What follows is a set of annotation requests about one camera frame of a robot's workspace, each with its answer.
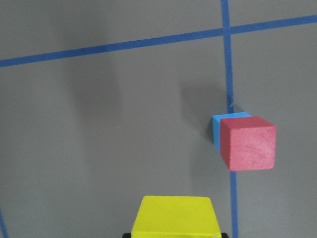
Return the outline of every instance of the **gray surface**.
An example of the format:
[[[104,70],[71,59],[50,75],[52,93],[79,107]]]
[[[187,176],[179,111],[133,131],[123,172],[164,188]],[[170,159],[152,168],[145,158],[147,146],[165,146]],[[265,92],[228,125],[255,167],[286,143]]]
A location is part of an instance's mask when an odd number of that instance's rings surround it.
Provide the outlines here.
[[[254,2],[237,20],[246,3],[230,4],[233,25],[317,12],[267,2],[256,18]],[[2,59],[221,26],[218,1],[3,6]],[[232,36],[235,103],[278,128],[276,168],[238,173],[242,238],[316,236],[316,31]],[[151,194],[210,197],[230,234],[229,173],[207,133],[210,116],[226,110],[223,62],[218,37],[2,68],[10,237],[120,238]]]

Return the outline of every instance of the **blue tape strip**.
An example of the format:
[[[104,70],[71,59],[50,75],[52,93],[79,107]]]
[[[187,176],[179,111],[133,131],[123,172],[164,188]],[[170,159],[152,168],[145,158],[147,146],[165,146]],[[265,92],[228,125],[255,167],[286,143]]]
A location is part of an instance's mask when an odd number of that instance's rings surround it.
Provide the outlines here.
[[[267,29],[275,29],[288,26],[297,26],[310,23],[317,23],[317,15],[289,18],[276,21],[261,22],[242,26],[232,26],[232,34],[240,34],[253,31],[262,31]]]
[[[57,59],[76,57],[76,56],[86,56],[86,55],[106,53],[111,51],[121,51],[121,50],[134,49],[134,48],[147,47],[147,46],[164,45],[164,44],[170,44],[170,43],[176,43],[176,42],[217,37],[217,36],[222,36],[221,28],[207,30],[207,31],[184,33],[179,35],[150,38],[150,39],[144,39],[144,40],[137,40],[137,41],[128,41],[128,42],[102,45],[102,46],[93,46],[93,47],[80,48],[80,49],[67,50],[67,51],[59,51],[59,52],[46,53],[46,54],[40,54],[40,55],[18,57],[18,58],[12,58],[12,59],[3,59],[3,60],[0,60],[0,67],[7,67],[7,66],[18,65],[18,64],[33,63],[33,62],[40,62],[40,61],[47,61],[47,60],[57,60]]]
[[[2,215],[1,209],[0,209],[0,227],[1,227],[3,238],[9,238],[9,235],[8,235],[7,230],[6,230],[5,223],[4,223],[4,219],[3,219],[3,215]]]
[[[232,53],[231,53],[231,28],[228,0],[221,0],[224,60],[226,70],[227,111],[234,113],[233,107],[233,77],[232,77]],[[232,237],[239,237],[238,207],[237,207],[237,179],[236,172],[230,172],[230,196],[231,196],[231,223]]]

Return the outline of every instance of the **top face of yellow cube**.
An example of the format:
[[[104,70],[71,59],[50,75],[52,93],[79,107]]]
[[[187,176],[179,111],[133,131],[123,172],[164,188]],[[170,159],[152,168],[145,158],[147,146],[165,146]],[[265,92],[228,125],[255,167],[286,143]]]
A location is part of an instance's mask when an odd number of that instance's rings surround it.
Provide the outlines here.
[[[221,232],[207,197],[145,196],[132,238],[220,238]]]

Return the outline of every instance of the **block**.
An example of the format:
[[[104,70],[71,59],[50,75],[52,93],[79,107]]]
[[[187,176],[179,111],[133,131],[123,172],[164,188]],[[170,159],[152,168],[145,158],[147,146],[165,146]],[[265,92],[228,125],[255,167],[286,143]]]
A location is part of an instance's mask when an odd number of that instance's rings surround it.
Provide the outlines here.
[[[131,238],[221,238],[207,197],[145,196]]]
[[[250,114],[242,112],[242,113],[222,114],[222,115],[216,115],[212,117],[213,143],[219,153],[220,153],[220,120],[222,118],[242,118],[242,117],[250,117],[250,116],[251,116]]]
[[[220,122],[220,154],[230,171],[272,169],[276,127],[261,117]]]

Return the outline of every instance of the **pink block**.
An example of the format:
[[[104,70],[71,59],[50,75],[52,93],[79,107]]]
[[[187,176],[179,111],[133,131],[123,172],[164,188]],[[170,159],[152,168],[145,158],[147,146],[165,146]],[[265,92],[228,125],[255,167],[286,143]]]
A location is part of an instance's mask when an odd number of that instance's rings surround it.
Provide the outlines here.
[[[261,117],[220,121],[220,154],[230,171],[274,167],[276,126]]]

